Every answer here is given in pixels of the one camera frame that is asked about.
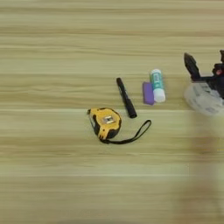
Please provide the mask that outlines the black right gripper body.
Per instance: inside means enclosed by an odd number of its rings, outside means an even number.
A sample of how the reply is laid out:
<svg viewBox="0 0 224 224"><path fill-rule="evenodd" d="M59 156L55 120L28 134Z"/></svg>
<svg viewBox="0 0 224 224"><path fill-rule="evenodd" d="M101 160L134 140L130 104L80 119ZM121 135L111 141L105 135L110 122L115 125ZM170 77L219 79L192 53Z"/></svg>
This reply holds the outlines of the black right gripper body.
<svg viewBox="0 0 224 224"><path fill-rule="evenodd" d="M193 67L191 74L192 82L205 82L212 90L216 90L220 98L224 98L224 63L213 66L212 76L201 76L197 66Z"/></svg>

